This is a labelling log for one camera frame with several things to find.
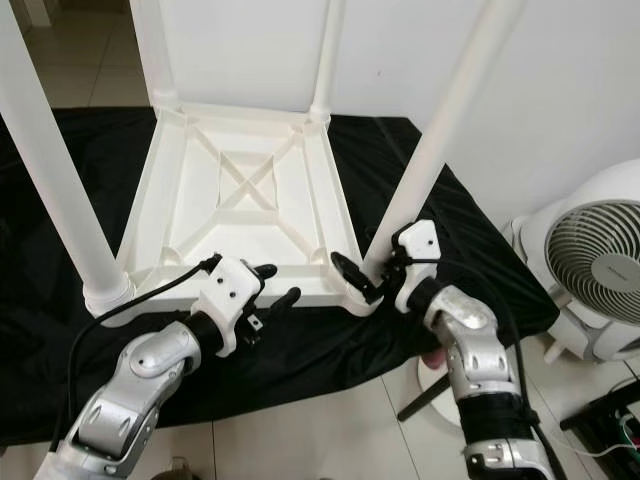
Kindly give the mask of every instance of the cable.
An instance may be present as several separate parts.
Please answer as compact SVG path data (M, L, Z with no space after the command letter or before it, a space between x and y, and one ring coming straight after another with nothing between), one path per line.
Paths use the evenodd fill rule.
M624 440L626 440L626 444L631 445L637 449L638 446L634 443L633 439L631 438L631 435L629 435L629 432L627 432L627 422L632 418L634 418L632 413L627 413L623 415L618 420L618 426L620 427L620 431L622 433L622 436L624 437Z
M613 387L609 389L609 391L607 392L607 395L611 395L614 391L616 391L618 388L622 387L623 385L626 387L625 384L633 383L635 381L637 381L637 379L634 377L629 377L629 378L625 378L624 380L620 380L618 383L616 383Z
M114 309L109 310L108 312L106 312L106 313L100 315L99 317L93 319L87 325L85 325L84 328L82 330L80 330L80 332L78 332L78 334L76 335L73 343L71 344L71 350L69 351L69 358L68 358L68 363L67 363L67 395L66 395L66 399L64 399L64 400L66 400L66 402L68 402L67 403L67 417L69 418L69 420L73 420L75 418L75 416L76 416L76 414L75 414L76 403L77 403L77 388L76 388L76 373L77 373L77 369L76 369L76 363L77 363L77 360L78 360L78 352L79 352L79 349L80 349L80 344L82 343L84 338L87 336L87 334L89 334L89 332L91 332L91 330L96 328L98 325L100 325L105 320L108 320L109 318L114 317L115 315L118 315L119 313L122 313L125 310L128 310L128 309L130 309L132 307L135 307L136 305L139 305L142 302L145 302L146 300L149 300L150 298L155 297L156 295L159 295L161 293L166 292L167 290L170 290L171 288L175 287L176 285L179 285L182 282L184 282L185 280L188 280L189 278L193 277L200 270L205 270L208 273L211 273L211 271L213 271L213 269L218 264L218 262L220 261L221 258L222 257L219 254L215 254L211 258L208 258L206 260L201 261L198 265L193 267L187 273L179 276L178 278L176 278L175 280L172 280L171 282L167 283L166 285L163 285L163 286L158 287L158 288L156 288L154 290L151 290L150 292L147 292L147 293L145 293L143 295L140 295L139 297L134 298L133 300L130 300L130 301L126 302L126 303L123 303L122 305L118 305ZM58 418L56 419L56 425L54 427L53 438L51 439L51 444L49 445L49 451L50 452L55 452L58 449L58 443L60 442L60 439L62 438L62 424L63 423L64 423L64 406L62 408L62 412L59 412Z
M480 281L481 284L486 287L486 289L488 290L487 293L489 294L489 296L493 297L494 303L501 310L501 313L503 317L506 318L507 323L509 325L509 329L511 330L511 336L513 337L513 342L514 342L514 350L516 353L516 364L517 364L516 368L518 370L520 394L522 397L522 403L524 405L524 410L525 410L524 413L528 417L530 417L531 426L534 432L536 433L536 436L540 439L540 443L542 443L542 446L544 447L545 452L547 453L547 457L549 458L549 463L551 465L551 468L553 469L553 473L556 476L556 479L567 480L567 475L564 472L562 465L560 464L560 460L558 459L556 453L553 451L553 448L551 447L549 440L547 439L544 432L540 428L540 425L539 425L540 419L538 418L538 415L535 413L535 411L531 408L531 403L529 402L529 392L527 390L527 382L525 378L522 347L520 346L520 332L518 330L518 325L516 324L516 321L513 318L513 315L511 313L511 309L507 305L507 302L504 299L504 296L502 295L502 293L500 293L500 291L493 285L493 283L491 283L489 279L487 279L484 273L463 262L458 262L456 260L444 260L444 259L432 260L432 259L426 259L426 258L419 258L419 259L408 258L407 262L409 264L430 263L435 265L438 265L438 264L451 265L452 267L456 267L460 270L463 270L471 274L473 277L476 278L476 280Z
M625 444L625 443L616 443L615 445L611 445L609 448L606 448L606 449L602 450L601 452L591 453L591 452L587 452L586 450L580 450L579 448L574 448L570 443L567 443L567 442L565 442L563 440L560 440L553 433L549 433L549 436L553 439L553 441L555 443L558 444L559 447L566 448L567 450L572 450L573 452L575 452L578 455L583 455L585 457L591 457L591 458L604 457L608 453L611 453L611 452L613 452L614 450L616 450L618 448L630 448L630 449L633 449L633 450L637 450L638 449L638 446L636 446L636 445L628 445L628 444Z
M633 368L631 368L631 365L629 365L629 362L627 362L626 360L624 362L624 366L627 367L627 369L631 372L631 375L633 375L633 377L640 382L640 377L638 376L638 374L635 372L635 370Z

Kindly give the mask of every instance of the black cable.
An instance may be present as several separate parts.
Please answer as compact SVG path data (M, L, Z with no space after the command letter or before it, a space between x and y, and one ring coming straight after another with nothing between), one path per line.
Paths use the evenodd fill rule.
M115 315L118 315L119 313L124 312L125 310L135 307L136 305L139 305L142 302L149 300L152 297L155 297L156 295L159 295L161 293L166 292L167 290L170 290L176 285L179 285L185 280L188 280L189 278L193 277L200 270L205 270L211 273L211 271L213 271L215 266L220 261L220 258L222 257L216 254L211 258L201 261L198 265L193 267L187 273L179 276L175 280L172 280L166 285L158 287L155 290L151 290L150 292L140 295L139 297L136 297L133 300L123 303L122 305L118 305L114 309L109 310L108 312L93 319L87 325L85 325L82 330L80 330L80 332L76 335L73 343L71 344L71 350L69 351L69 358L67 363L67 398L66 398L66 402L63 401L62 412L58 414L58 418L56 419L53 438L51 439L51 444L49 445L50 452L55 452L58 449L58 443L62 438L62 425L64 424L64 420L65 420L64 419L64 410L65 410L64 403L68 402L67 408L66 408L67 418L69 420L73 420L76 416L76 404L77 404L76 363L78 360L78 351L80 349L80 344L82 343L84 338L87 336L87 334L89 334L91 330L96 328L105 320L108 320L111 317L114 317Z
M50 452L55 452L58 449L58 443L60 442L60 438L62 437L62 426L64 425L64 422L66 420L66 415L65 415L66 413L67 413L67 397L65 395L62 401L60 402L60 406L58 407L56 424L53 428L51 444L49 445Z
M489 296L493 297L492 300L496 304L496 306L501 310L503 317L507 320L507 324L509 325L509 329L511 330L511 336L513 337L514 342L514 350L516 353L516 368L518 370L518 380L520 383L520 393L522 397L522 403L525 409L525 414L530 417L531 426L533 427L534 432L540 439L540 443L545 449L547 453L547 457L549 458L549 463L551 468L553 469L553 473L556 476L557 480L567 480L567 475L560 464L560 460L558 459L555 451L551 447L549 440L545 436L544 432L540 428L540 420L538 419L537 414L531 408L531 403L529 402L529 393L527 390L527 382L525 378L524 371L524 359L522 355L522 347L520 346L520 331L518 330L518 325L516 324L515 319L513 318L513 314L511 313L511 309L507 305L504 296L500 291L489 281L489 279L482 273L480 270L467 265L463 262L458 262L455 260L431 260L431 259L408 259L409 264L414 263L430 263L430 264L442 264L442 265L451 265L452 267L456 267L460 270L464 270L465 272L471 274L476 280L480 281L482 285L486 287L489 293Z
M638 374L636 373L636 371L633 368L631 368L631 365L629 365L629 362L625 360L622 363L624 363L624 366L627 367L627 369L631 372L631 375L633 375L636 381L640 382L640 377L638 377Z

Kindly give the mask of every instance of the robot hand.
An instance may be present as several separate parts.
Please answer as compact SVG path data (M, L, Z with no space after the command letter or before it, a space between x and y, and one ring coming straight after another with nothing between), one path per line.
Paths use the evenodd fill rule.
M300 298L300 289L292 288L260 319L254 301L276 267L252 268L243 260L217 257L191 314L124 348L111 380L86 403L58 450L47 454L35 480L127 478L160 407L182 378L203 357L231 354L238 338L256 344L272 314L277 317Z
M433 222L408 225L393 235L391 243L378 287L346 257L334 252L332 260L367 302L383 295L393 298L398 311L417 313L445 348L467 443L463 454L469 477L556 479L545 448L534 439L532 426L537 419L522 398L498 340L495 315L479 300L436 280L440 249Z

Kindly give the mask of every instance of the black fabric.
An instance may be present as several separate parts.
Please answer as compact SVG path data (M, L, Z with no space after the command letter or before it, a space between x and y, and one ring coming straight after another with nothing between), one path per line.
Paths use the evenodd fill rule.
M112 250L118 248L155 127L150 108L55 111ZM420 133L406 119L334 116L332 149L364 252ZM447 167L421 217L436 220L443 255L482 270L503 293L522 336L558 311ZM0 445L50 437L73 337L89 319L81 282L0 122ZM486 301L481 285L453 282ZM80 352L81 401L109 379L131 338L182 313L148 314L98 328ZM508 335L503 340L510 342ZM339 308L301 308L273 322L253 350L206 362L164 406L161 425L205 421L345 389L437 347L415 319L383 304L366 319Z

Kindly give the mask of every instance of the electric fan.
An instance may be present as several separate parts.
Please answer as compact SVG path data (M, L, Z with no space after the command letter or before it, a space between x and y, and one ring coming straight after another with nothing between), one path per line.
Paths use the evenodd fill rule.
M640 353L640 160L508 226L514 249L561 308L545 360Z

